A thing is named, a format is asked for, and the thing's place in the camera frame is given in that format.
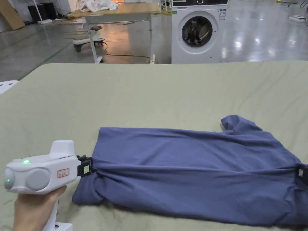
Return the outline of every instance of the black clamp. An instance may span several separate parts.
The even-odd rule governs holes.
[[[92,170],[92,158],[83,156],[77,156],[78,160],[81,161],[81,165],[77,166],[77,176],[88,176]]]

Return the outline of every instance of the washing machine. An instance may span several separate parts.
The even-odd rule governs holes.
[[[172,64],[219,63],[228,0],[172,1]]]

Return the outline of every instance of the blue t-shirt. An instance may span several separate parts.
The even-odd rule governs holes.
[[[300,160],[237,115],[226,131],[100,128],[90,176],[72,201],[244,225],[308,224]]]

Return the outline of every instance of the t-shirt sleeve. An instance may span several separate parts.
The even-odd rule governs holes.
[[[229,115],[221,120],[222,126],[226,130],[236,132],[251,132],[251,131],[263,131],[254,122],[244,119],[238,115]]]

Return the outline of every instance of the washing machine window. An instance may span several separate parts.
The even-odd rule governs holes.
[[[190,47],[202,47],[213,33],[211,22],[203,16],[190,18],[182,28],[182,39]]]

